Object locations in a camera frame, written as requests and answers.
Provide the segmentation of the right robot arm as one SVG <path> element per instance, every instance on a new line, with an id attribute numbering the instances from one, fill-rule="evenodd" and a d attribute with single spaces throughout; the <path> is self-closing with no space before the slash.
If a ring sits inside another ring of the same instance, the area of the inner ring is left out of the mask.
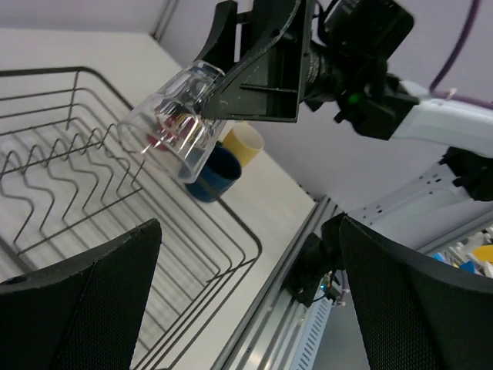
<path id="1" fill-rule="evenodd" d="M 390 74 L 387 61 L 414 26 L 395 1 L 256 1 L 216 5 L 198 57 L 223 72 L 201 103 L 207 119 L 297 120 L 335 102 L 336 122 L 377 140 L 446 146 L 415 180 L 350 216 L 385 236 L 415 217 L 492 199 L 492 106 Z"/>

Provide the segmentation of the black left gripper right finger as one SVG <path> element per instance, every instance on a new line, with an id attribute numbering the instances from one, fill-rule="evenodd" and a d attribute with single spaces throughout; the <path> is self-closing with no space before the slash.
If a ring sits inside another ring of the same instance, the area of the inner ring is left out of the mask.
<path id="1" fill-rule="evenodd" d="M 490 369 L 492 280 L 340 225 L 344 265 L 372 369 Z"/>

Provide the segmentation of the clear glass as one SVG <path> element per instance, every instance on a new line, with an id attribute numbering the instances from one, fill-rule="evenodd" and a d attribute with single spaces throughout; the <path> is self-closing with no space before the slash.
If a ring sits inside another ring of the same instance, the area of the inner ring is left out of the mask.
<path id="1" fill-rule="evenodd" d="M 201 116 L 207 93 L 224 76 L 203 60 L 181 70 L 120 120 L 122 148 L 181 183 L 195 182 L 226 125 Z"/>

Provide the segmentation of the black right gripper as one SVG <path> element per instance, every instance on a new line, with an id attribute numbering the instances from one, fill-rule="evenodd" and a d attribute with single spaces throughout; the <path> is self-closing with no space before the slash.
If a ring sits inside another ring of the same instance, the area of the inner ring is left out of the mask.
<path id="1" fill-rule="evenodd" d="M 345 111 L 368 97 L 370 2 L 216 4 L 200 60 L 225 76 L 203 101 L 207 119 L 288 122 L 302 101 Z"/>

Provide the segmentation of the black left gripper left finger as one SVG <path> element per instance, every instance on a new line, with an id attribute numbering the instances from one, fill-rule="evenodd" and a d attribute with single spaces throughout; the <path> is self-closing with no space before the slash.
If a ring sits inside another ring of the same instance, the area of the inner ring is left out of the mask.
<path id="1" fill-rule="evenodd" d="M 162 230 L 148 220 L 1 284 L 3 369 L 128 369 Z"/>

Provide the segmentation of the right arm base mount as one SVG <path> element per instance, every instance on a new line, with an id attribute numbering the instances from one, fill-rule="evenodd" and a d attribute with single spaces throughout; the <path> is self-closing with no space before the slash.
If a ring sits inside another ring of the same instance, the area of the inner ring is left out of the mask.
<path id="1" fill-rule="evenodd" d="M 283 287 L 307 308 L 315 301 L 323 276 L 344 270 L 339 231 L 346 215 L 341 213 L 324 222 L 321 237 L 309 234 L 284 278 Z"/>

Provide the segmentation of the pale yellow mug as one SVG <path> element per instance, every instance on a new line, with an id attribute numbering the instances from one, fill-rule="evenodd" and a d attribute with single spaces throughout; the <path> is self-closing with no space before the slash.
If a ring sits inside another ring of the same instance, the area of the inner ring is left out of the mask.
<path id="1" fill-rule="evenodd" d="M 265 142 L 249 123 L 240 122 L 225 135 L 222 144 L 236 157 L 241 167 L 245 167 L 263 150 Z"/>

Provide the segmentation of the red mug black handle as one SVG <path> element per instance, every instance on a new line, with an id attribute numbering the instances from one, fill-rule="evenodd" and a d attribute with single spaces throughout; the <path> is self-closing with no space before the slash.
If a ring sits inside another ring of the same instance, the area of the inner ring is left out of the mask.
<path id="1" fill-rule="evenodd" d="M 164 152 L 181 150 L 184 146 L 182 128 L 186 119 L 185 113 L 157 114 L 152 132 L 146 135 L 147 142 Z"/>

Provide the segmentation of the blue mug dark handle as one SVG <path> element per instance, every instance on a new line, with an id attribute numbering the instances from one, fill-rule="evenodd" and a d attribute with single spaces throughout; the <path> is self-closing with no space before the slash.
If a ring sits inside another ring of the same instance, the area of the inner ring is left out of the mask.
<path id="1" fill-rule="evenodd" d="M 196 200 L 212 203 L 228 191 L 241 175 L 239 160 L 221 142 L 217 142 L 199 175 L 208 187 L 196 180 L 186 184 L 185 188 Z"/>

